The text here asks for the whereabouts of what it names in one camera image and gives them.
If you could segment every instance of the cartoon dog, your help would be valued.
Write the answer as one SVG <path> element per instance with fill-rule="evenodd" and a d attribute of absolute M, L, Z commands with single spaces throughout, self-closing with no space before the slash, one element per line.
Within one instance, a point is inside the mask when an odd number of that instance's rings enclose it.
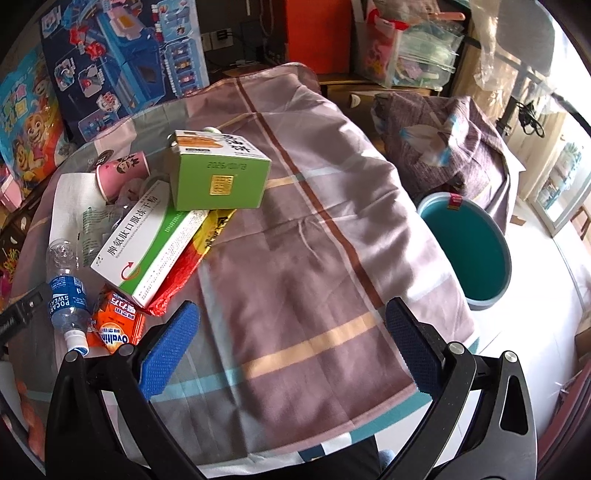
<path fill-rule="evenodd" d="M 21 137 L 16 137 L 12 142 L 12 153 L 15 162 L 21 172 L 23 187 L 26 193 L 32 190 L 37 183 L 34 170 L 43 166 L 43 158 L 35 159 L 33 152 L 27 150 Z"/>
<path fill-rule="evenodd" d="M 49 104 L 49 96 L 51 95 L 51 82 L 45 77 L 37 77 L 35 79 L 35 86 L 33 92 L 37 95 L 37 99 L 33 103 L 37 104 L 37 109 L 42 112 Z"/>
<path fill-rule="evenodd" d="M 33 160 L 35 163 L 43 164 L 44 154 L 43 145 L 45 140 L 45 119 L 39 112 L 32 113 L 27 117 L 24 123 L 24 131 L 27 134 L 29 145 L 33 151 Z"/>

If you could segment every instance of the paper cup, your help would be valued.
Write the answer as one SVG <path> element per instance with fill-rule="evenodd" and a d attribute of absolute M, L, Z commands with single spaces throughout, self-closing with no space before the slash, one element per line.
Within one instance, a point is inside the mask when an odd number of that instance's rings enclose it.
<path fill-rule="evenodd" d="M 148 161 L 143 152 L 137 152 L 99 165 L 96 181 L 107 202 L 117 198 L 125 183 L 133 179 L 147 179 L 150 176 Z"/>

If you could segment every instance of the plastic bucket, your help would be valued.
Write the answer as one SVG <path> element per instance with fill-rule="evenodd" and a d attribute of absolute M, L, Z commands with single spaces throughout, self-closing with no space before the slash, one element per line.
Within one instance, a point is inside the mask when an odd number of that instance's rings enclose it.
<path fill-rule="evenodd" d="M 462 198 L 454 208 L 450 199 L 449 193 L 433 193 L 417 212 L 452 264 L 470 309 L 485 310 L 509 287 L 509 247 L 494 220 L 476 203 Z"/>

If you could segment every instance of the red arrow logo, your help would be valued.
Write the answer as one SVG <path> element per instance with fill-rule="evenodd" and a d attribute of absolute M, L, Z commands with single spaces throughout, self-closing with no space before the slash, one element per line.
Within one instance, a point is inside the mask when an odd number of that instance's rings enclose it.
<path fill-rule="evenodd" d="M 125 270 L 127 270 L 128 268 L 132 268 L 134 266 L 133 262 L 129 262 L 127 264 L 127 266 L 121 271 L 121 278 L 123 278 L 123 280 L 127 281 L 127 280 L 133 280 L 135 277 L 137 277 L 139 275 L 140 272 L 140 268 L 136 268 L 135 271 L 133 271 L 131 273 L 131 275 L 129 277 L 125 276 Z"/>

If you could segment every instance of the ovaltine packet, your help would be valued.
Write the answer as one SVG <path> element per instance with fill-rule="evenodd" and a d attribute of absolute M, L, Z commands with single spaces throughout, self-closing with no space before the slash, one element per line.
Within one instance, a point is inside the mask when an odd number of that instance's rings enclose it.
<path fill-rule="evenodd" d="M 86 335 L 89 346 L 104 346 L 110 353 L 124 343 L 137 345 L 144 332 L 145 316 L 129 300 L 103 290 Z"/>

